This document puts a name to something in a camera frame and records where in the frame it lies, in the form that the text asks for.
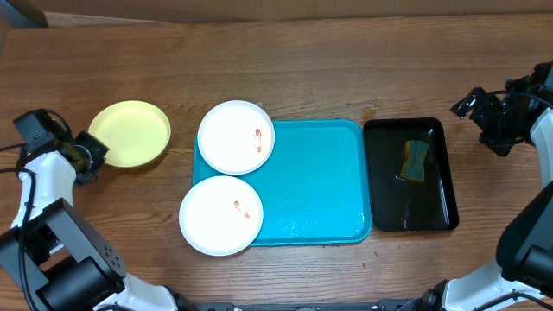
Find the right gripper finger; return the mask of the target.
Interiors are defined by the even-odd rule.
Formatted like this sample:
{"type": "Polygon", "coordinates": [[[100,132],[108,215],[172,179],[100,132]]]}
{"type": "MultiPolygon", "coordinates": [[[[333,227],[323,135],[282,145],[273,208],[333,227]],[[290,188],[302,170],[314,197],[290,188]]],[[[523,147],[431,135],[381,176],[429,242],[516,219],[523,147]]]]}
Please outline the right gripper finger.
{"type": "Polygon", "coordinates": [[[513,147],[512,141],[496,141],[485,133],[480,134],[479,141],[480,143],[486,145],[494,154],[501,157],[508,156],[513,147]]]}
{"type": "Polygon", "coordinates": [[[465,98],[454,104],[450,111],[460,119],[465,118],[471,112],[469,116],[471,120],[481,120],[484,117],[482,107],[485,99],[486,91],[482,87],[475,87],[465,98]]]}

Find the yellow-green rimmed plate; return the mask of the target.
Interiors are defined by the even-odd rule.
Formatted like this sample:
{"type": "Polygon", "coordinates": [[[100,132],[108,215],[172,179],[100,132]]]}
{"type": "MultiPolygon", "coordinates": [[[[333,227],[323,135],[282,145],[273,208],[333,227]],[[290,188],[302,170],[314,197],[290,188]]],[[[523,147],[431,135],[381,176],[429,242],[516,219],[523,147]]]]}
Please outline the yellow-green rimmed plate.
{"type": "Polygon", "coordinates": [[[165,150],[171,126],[157,106],[127,100],[104,108],[92,120],[88,132],[109,149],[106,164],[134,168],[154,161],[165,150]]]}

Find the green yellow sponge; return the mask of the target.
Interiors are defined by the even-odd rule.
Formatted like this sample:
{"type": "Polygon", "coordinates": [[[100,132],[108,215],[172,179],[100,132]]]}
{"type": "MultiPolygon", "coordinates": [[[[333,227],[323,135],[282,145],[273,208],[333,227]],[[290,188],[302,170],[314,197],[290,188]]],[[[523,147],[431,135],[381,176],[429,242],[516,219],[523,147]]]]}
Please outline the green yellow sponge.
{"type": "Polygon", "coordinates": [[[404,159],[399,177],[407,181],[424,182],[424,162],[429,145],[420,140],[409,140],[404,144],[404,159]]]}

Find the white plate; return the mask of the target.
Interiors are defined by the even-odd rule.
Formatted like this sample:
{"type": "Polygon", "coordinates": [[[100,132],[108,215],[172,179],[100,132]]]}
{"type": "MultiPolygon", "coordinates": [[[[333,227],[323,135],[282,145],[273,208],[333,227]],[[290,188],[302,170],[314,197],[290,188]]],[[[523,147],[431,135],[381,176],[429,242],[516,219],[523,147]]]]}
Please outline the white plate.
{"type": "Polygon", "coordinates": [[[226,257],[250,246],[264,220],[257,192],[239,178],[219,175],[193,186],[185,195],[179,226],[186,241],[209,256],[226,257]]]}
{"type": "Polygon", "coordinates": [[[268,161],[276,132],[268,114],[251,102],[230,100],[201,120],[197,144],[204,161],[227,175],[245,175],[268,161]]]}

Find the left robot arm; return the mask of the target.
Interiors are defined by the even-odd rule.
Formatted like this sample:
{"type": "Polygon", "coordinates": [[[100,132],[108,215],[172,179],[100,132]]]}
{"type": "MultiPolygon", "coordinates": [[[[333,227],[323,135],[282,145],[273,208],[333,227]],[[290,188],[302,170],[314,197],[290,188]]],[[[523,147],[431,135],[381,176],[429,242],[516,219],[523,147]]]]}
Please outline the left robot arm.
{"type": "Polygon", "coordinates": [[[113,246],[73,207],[73,187],[93,179],[107,146],[85,131],[21,130],[12,169],[22,182],[1,266],[32,310],[192,310],[172,289],[130,274],[113,246]]]}

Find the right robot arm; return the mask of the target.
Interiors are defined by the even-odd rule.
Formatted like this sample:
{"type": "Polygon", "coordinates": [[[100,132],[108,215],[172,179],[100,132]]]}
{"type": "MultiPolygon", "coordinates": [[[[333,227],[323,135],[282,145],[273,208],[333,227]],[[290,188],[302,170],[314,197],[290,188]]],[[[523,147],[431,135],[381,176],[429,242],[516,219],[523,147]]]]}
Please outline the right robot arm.
{"type": "Polygon", "coordinates": [[[500,310],[552,295],[552,78],[509,79],[504,89],[474,88],[451,111],[482,130],[480,141],[499,156],[525,141],[537,149],[542,190],[505,228],[490,263],[443,280],[403,310],[500,310]]]}

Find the black plastic tray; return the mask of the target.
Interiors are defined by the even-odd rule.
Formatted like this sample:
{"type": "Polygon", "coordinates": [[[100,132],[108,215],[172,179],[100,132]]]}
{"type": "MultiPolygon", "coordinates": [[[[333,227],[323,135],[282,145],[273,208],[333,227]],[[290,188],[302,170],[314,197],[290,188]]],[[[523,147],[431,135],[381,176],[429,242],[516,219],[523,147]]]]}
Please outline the black plastic tray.
{"type": "Polygon", "coordinates": [[[447,231],[460,223],[442,123],[433,117],[375,119],[363,126],[374,225],[382,232],[447,231]],[[424,182],[399,177],[404,144],[429,150],[424,182]]]}

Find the teal plastic tray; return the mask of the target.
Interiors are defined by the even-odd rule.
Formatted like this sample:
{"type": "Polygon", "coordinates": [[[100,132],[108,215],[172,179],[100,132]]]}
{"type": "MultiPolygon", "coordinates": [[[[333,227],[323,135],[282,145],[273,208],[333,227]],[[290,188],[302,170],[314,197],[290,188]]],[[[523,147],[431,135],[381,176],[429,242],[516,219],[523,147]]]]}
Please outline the teal plastic tray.
{"type": "Polygon", "coordinates": [[[264,209],[250,246],[358,243],[372,227],[363,137],[350,120],[273,122],[276,142],[265,164],[245,175],[211,168],[194,152],[193,186],[227,175],[248,183],[264,209]]]}

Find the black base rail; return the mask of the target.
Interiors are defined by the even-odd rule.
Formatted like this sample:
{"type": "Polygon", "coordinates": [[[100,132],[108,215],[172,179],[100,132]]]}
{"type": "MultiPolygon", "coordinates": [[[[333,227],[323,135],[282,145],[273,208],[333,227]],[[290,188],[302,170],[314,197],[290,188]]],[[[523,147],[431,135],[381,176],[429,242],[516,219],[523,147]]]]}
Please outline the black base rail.
{"type": "Polygon", "coordinates": [[[195,303],[199,311],[398,311],[413,310],[417,299],[382,299],[361,303],[297,303],[238,305],[230,302],[195,303]]]}

